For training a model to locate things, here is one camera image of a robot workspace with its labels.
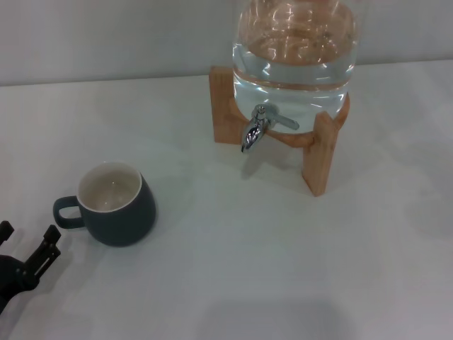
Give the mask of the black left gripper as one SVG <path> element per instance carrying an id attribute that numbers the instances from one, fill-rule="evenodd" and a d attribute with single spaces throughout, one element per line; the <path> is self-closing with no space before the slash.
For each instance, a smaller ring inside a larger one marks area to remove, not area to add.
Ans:
<path id="1" fill-rule="evenodd" d="M 0 245 L 6 242 L 14 233 L 9 221 L 0 223 Z M 16 295 L 36 289 L 40 278 L 53 264 L 61 251 L 57 242 L 61 233 L 55 225 L 50 225 L 39 247 L 25 262 L 12 256 L 1 255 L 1 312 Z"/>

